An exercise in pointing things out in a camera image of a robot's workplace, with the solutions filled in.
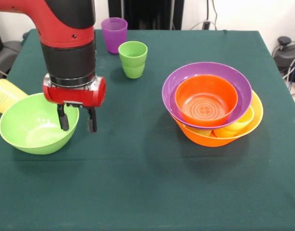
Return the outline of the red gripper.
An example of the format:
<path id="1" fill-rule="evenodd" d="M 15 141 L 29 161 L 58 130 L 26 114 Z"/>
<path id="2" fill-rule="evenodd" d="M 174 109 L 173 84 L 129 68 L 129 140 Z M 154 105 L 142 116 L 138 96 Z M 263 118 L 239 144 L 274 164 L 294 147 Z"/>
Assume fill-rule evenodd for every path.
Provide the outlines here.
<path id="1" fill-rule="evenodd" d="M 88 130 L 90 133 L 97 132 L 96 112 L 94 107 L 99 107 L 105 100 L 106 81 L 104 77 L 95 77 L 88 85 L 80 88 L 62 88 L 51 83 L 50 77 L 43 80 L 43 94 L 45 98 L 57 105 L 58 119 L 63 131 L 69 130 L 69 123 L 63 104 L 75 104 L 87 107 L 89 114 Z"/>

